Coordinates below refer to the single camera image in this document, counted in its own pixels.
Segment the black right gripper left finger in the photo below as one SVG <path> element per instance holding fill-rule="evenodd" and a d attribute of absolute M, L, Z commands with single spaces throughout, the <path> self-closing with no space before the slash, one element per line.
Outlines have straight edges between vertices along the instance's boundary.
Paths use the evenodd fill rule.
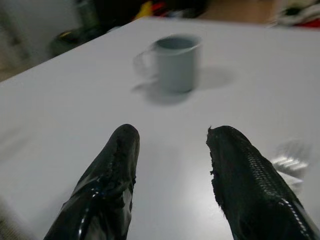
<path fill-rule="evenodd" d="M 140 135 L 119 126 L 78 180 L 43 240 L 127 240 Z"/>

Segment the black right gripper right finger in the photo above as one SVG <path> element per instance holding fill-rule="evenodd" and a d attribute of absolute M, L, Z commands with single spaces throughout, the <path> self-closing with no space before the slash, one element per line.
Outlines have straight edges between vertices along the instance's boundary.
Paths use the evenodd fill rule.
<path fill-rule="evenodd" d="M 212 188 L 233 240 L 320 240 L 320 229 L 272 163 L 232 126 L 209 128 Z"/>

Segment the silver metal fork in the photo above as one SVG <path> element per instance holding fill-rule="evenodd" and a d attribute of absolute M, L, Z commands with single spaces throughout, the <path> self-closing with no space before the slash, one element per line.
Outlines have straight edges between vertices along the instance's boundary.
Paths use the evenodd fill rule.
<path fill-rule="evenodd" d="M 270 160 L 294 192 L 298 192 L 304 182 L 310 165 L 310 153 L 311 147 L 308 144 L 294 139 L 279 145 Z"/>

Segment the dark green round stool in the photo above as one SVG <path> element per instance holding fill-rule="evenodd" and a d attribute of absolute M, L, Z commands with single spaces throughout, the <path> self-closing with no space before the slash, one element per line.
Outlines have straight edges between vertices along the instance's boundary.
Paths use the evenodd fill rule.
<path fill-rule="evenodd" d="M 80 28 L 66 30 L 53 38 L 48 48 L 51 57 L 57 57 L 84 43 Z"/>

